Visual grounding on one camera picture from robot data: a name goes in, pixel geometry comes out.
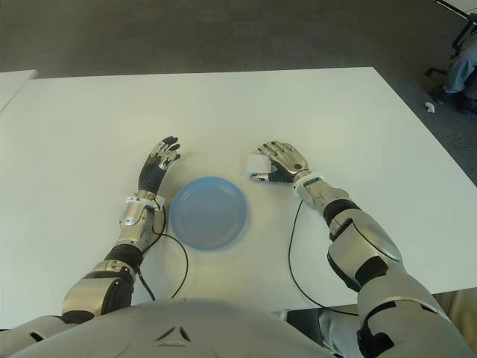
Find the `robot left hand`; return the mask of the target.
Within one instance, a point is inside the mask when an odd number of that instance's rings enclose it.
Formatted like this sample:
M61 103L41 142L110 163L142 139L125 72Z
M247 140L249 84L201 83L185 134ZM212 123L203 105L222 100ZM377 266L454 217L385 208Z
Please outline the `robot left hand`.
M157 143L146 158L139 174L138 190L157 194L169 166L180 159L180 144L175 136Z

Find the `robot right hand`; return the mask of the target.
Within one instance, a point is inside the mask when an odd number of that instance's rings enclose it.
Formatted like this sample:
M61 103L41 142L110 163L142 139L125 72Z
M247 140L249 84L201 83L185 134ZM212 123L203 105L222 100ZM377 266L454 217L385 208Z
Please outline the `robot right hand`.
M258 147L258 152L264 154L271 162L267 173L250 176L256 182L294 183L310 173L309 164L303 155L292 145L279 141L270 141Z

